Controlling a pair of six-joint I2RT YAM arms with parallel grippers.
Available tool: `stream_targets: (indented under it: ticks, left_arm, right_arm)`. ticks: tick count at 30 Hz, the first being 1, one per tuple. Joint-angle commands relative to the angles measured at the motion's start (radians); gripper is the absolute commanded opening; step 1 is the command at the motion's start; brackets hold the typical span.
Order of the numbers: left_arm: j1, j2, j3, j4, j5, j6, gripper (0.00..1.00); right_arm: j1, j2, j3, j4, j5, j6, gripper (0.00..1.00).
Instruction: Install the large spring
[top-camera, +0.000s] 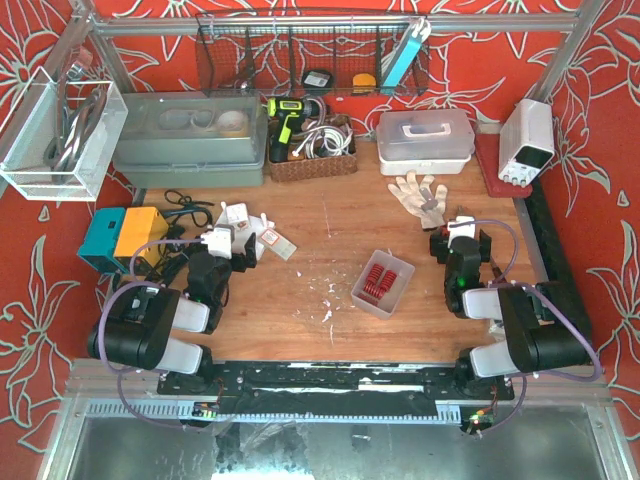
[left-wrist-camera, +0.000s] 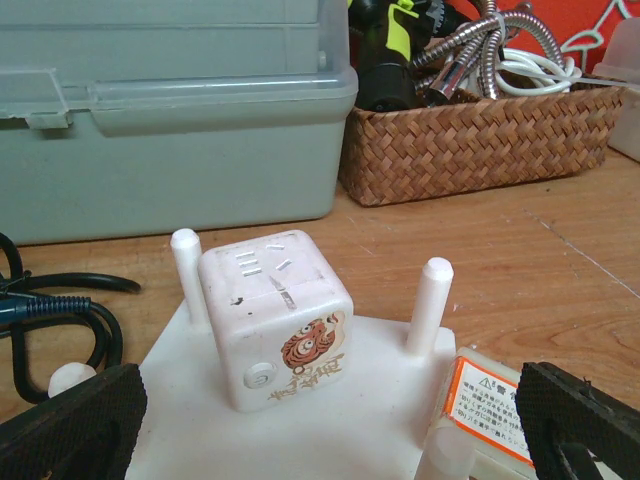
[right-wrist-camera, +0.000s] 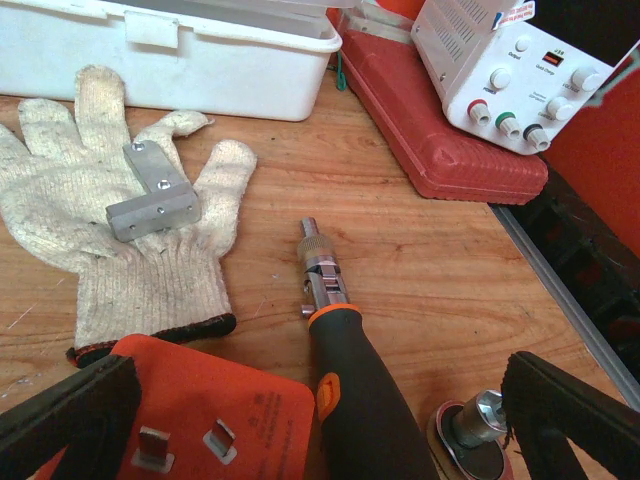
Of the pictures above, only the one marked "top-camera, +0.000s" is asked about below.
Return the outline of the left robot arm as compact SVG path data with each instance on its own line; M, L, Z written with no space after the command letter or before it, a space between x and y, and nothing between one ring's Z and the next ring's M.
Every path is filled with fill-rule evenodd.
M207 233L195 244L184 291L151 281L116 290L88 337L89 355L116 374L143 369L209 377L211 350L173 338L171 331L213 333L228 303L231 275L257 265L254 233L242 253L222 243Z

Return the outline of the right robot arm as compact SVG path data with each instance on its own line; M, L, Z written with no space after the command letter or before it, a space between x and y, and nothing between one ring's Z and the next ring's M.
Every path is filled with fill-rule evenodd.
M547 373L593 382L602 365L590 341L589 322L557 282L509 281L506 272L485 284L480 267L491 261L491 237L475 220L440 226L431 233L430 254L445 266L444 298L458 318L491 320L504 338L459 353L454 384L474 395L508 377Z

